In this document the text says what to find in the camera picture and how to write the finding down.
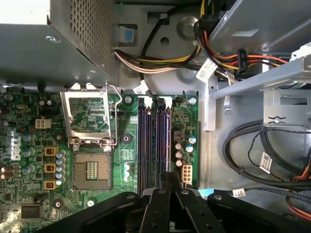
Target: wire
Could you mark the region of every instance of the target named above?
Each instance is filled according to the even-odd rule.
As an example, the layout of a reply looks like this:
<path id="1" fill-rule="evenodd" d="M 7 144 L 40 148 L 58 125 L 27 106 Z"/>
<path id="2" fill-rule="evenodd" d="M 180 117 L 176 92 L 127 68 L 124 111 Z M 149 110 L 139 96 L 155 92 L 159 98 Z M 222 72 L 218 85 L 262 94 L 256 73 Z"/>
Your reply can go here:
<path id="1" fill-rule="evenodd" d="M 311 181 L 297 181 L 297 182 L 291 182 L 291 181 L 273 181 L 273 180 L 268 180 L 268 179 L 263 179 L 257 176 L 254 176 L 248 172 L 245 171 L 245 168 L 238 166 L 231 155 L 230 152 L 230 143 L 231 141 L 239 136 L 242 135 L 246 135 L 249 133 L 255 133 L 258 132 L 258 134 L 256 134 L 255 138 L 253 139 L 253 141 L 255 141 L 255 139 L 257 138 L 257 136 L 261 133 L 261 125 L 258 124 L 258 121 L 255 122 L 250 122 L 247 124 L 247 128 L 244 128 L 243 125 L 239 127 L 238 131 L 232 131 L 229 136 L 225 139 L 224 144 L 223 144 L 223 148 L 222 148 L 222 152 L 223 152 L 223 157 L 226 161 L 226 163 L 237 173 L 243 175 L 244 177 L 251 179 L 253 181 L 259 182 L 259 183 L 263 183 L 269 186 L 274 186 L 274 187 L 279 187 L 279 188 L 288 188 L 288 189 L 298 189 L 298 190 L 305 190 L 306 188 L 310 188 L 311 186 Z M 287 130 L 280 130 L 280 129 L 268 129 L 269 131 L 282 131 L 282 132 L 287 132 L 287 133 L 299 133 L 299 134 L 309 134 L 311 132 L 293 132 L 293 131 L 287 131 Z"/>

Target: black rubber cable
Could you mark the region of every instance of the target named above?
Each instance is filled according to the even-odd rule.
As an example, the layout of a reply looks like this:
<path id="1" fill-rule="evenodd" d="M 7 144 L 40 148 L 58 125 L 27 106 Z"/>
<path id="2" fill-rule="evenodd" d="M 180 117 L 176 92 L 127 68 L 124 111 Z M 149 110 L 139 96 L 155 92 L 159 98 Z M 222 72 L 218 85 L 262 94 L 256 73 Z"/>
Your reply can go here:
<path id="1" fill-rule="evenodd" d="M 224 159 L 226 163 L 237 173 L 243 175 L 244 177 L 256 181 L 258 183 L 263 183 L 269 186 L 279 187 L 279 188 L 288 188 L 288 189 L 301 189 L 304 190 L 304 188 L 311 188 L 311 181 L 298 181 L 298 182 L 291 182 L 291 181 L 272 181 L 268 179 L 263 179 L 257 176 L 254 176 L 248 172 L 245 171 L 243 167 L 239 167 L 232 159 L 232 155 L 230 153 L 230 143 L 231 141 L 239 136 L 246 135 L 249 133 L 254 133 L 260 131 L 260 126 L 252 127 L 250 129 L 246 128 L 240 131 L 232 131 L 228 138 L 224 141 L 222 152 Z"/>
<path id="2" fill-rule="evenodd" d="M 302 168 L 296 167 L 295 165 L 292 165 L 291 163 L 287 162 L 274 150 L 268 137 L 268 131 L 263 131 L 260 134 L 260 140 L 264 150 L 273 159 L 273 161 L 276 162 L 276 164 L 294 174 L 299 174 L 301 172 Z"/>
<path id="3" fill-rule="evenodd" d="M 251 191 L 251 190 L 260 190 L 260 191 L 266 191 L 266 192 L 271 192 L 271 193 L 276 193 L 276 194 L 280 194 L 286 197 L 290 197 L 290 198 L 294 198 L 297 200 L 301 200 L 304 201 L 306 203 L 310 203 L 311 204 L 311 197 L 307 197 L 298 193 L 293 193 L 293 192 L 289 192 L 286 190 L 282 190 L 282 189 L 277 189 L 277 188 L 269 188 L 269 187 L 254 187 L 254 188 L 245 188 L 244 189 L 245 192 Z M 233 191 L 224 191 L 224 190 L 214 190 L 214 193 L 217 194 L 227 194 L 227 195 L 233 195 Z"/>

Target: mounting hole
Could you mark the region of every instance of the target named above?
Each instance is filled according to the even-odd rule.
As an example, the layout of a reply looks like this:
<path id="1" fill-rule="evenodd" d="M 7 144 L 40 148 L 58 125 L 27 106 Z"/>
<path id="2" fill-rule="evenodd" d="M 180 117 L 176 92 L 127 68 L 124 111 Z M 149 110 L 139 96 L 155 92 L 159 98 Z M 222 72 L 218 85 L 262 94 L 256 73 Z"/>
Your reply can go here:
<path id="1" fill-rule="evenodd" d="M 161 38 L 161 44 L 166 46 L 170 43 L 170 40 L 167 37 L 162 37 Z"/>
<path id="2" fill-rule="evenodd" d="M 206 224 L 205 227 L 209 230 L 212 230 L 214 227 L 212 225 Z"/>

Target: capacitor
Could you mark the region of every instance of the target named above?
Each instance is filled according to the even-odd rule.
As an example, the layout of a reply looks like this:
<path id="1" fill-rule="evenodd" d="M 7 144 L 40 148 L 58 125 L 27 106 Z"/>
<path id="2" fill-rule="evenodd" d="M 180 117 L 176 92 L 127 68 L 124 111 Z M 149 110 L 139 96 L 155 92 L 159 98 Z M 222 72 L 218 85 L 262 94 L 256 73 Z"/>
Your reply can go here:
<path id="1" fill-rule="evenodd" d="M 27 133 L 23 135 L 23 141 L 25 142 L 34 141 L 34 139 L 35 139 L 35 134 L 33 133 Z"/>
<path id="2" fill-rule="evenodd" d="M 9 114 L 11 113 L 11 109 L 9 109 L 8 107 L 3 107 L 0 109 L 0 114 Z"/>
<path id="3" fill-rule="evenodd" d="M 1 164 L 0 165 L 0 171 L 2 171 L 2 168 L 7 167 L 7 166 L 8 166 L 8 164 Z"/>
<path id="4" fill-rule="evenodd" d="M 66 151 L 64 151 L 64 150 L 61 150 L 58 153 L 56 153 L 56 157 L 58 159 L 60 159 L 61 157 L 65 156 L 65 155 L 66 155 Z"/>
<path id="5" fill-rule="evenodd" d="M 9 178 L 14 177 L 14 175 L 15 175 L 15 173 L 12 172 L 12 171 L 10 171 L 10 172 L 7 172 L 7 173 L 5 173 L 5 174 L 1 174 L 1 175 L 0 175 L 0 179 L 1 179 L 1 180 L 7 180 L 7 179 L 9 179 Z"/>
<path id="6" fill-rule="evenodd" d="M 17 105 L 15 105 L 15 107 L 17 109 L 23 110 L 23 109 L 28 108 L 28 105 L 27 104 L 17 104 Z"/>
<path id="7" fill-rule="evenodd" d="M 61 165 L 63 163 L 62 159 L 56 159 L 55 161 L 56 165 Z"/>
<path id="8" fill-rule="evenodd" d="M 177 159 L 176 166 L 177 167 L 182 167 L 182 165 L 183 165 L 183 162 L 180 159 Z"/>
<path id="9" fill-rule="evenodd" d="M 124 171 L 123 177 L 129 177 L 129 176 L 130 176 L 130 173 L 128 171 Z"/>
<path id="10" fill-rule="evenodd" d="M 63 174 L 62 174 L 61 172 L 57 172 L 57 173 L 55 174 L 55 177 L 56 177 L 57 179 L 60 179 L 60 178 L 63 177 Z"/>
<path id="11" fill-rule="evenodd" d="M 177 151 L 176 154 L 175 154 L 175 157 L 177 159 L 181 159 L 183 157 L 183 154 L 180 151 Z"/>
<path id="12" fill-rule="evenodd" d="M 6 101 L 12 101 L 13 96 L 12 96 L 12 95 L 5 95 L 5 96 L 4 96 L 4 99 L 5 99 Z"/>
<path id="13" fill-rule="evenodd" d="M 57 186 L 61 186 L 63 183 L 65 183 L 65 181 L 66 181 L 65 177 L 62 177 L 62 178 L 56 180 L 55 183 Z"/>
<path id="14" fill-rule="evenodd" d="M 62 165 L 58 165 L 57 167 L 56 167 L 56 171 L 57 172 L 61 172 L 63 170 L 63 166 Z"/>
<path id="15" fill-rule="evenodd" d="M 63 181 L 62 181 L 61 179 L 56 180 L 56 182 L 55 182 L 55 184 L 56 184 L 57 186 L 61 186 L 62 183 L 63 183 Z"/>
<path id="16" fill-rule="evenodd" d="M 190 135 L 190 136 L 188 137 L 188 142 L 191 143 L 191 144 L 194 144 L 194 143 L 196 142 L 195 136 Z"/>
<path id="17" fill-rule="evenodd" d="M 131 166 L 130 166 L 129 163 L 125 163 L 125 164 L 123 165 L 123 168 L 124 168 L 124 171 L 129 171 L 129 170 L 131 169 Z"/>
<path id="18" fill-rule="evenodd" d="M 175 149 L 176 150 L 180 150 L 181 149 L 181 144 L 179 142 L 176 143 Z"/>
<path id="19" fill-rule="evenodd" d="M 27 175 L 29 173 L 32 173 L 34 172 L 35 170 L 35 166 L 30 164 L 29 166 L 26 166 L 26 167 L 23 167 L 23 169 L 21 170 L 21 172 L 24 174 L 24 175 Z"/>
<path id="20" fill-rule="evenodd" d="M 1 168 L 1 173 L 7 173 L 10 171 L 14 171 L 15 170 L 15 166 L 13 164 L 8 165 L 8 166 L 4 166 Z"/>
<path id="21" fill-rule="evenodd" d="M 31 155 L 34 155 L 34 153 L 35 153 L 34 148 L 29 148 L 29 149 L 24 149 L 23 150 L 23 156 L 24 157 L 29 157 Z"/>
<path id="22" fill-rule="evenodd" d="M 193 152 L 193 146 L 191 144 L 187 144 L 186 145 L 186 151 L 189 153 Z"/>
<path id="23" fill-rule="evenodd" d="M 17 126 L 17 122 L 16 121 L 5 121 L 3 123 L 4 127 L 16 127 Z"/>

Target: circuit board component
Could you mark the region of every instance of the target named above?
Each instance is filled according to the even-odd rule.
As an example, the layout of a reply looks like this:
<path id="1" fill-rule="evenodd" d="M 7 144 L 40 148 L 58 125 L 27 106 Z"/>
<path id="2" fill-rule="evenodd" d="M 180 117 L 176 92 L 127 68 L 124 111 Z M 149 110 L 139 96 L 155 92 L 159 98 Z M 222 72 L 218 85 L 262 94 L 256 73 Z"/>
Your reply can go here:
<path id="1" fill-rule="evenodd" d="M 109 189 L 110 159 L 108 154 L 76 154 L 73 181 L 76 189 Z"/>

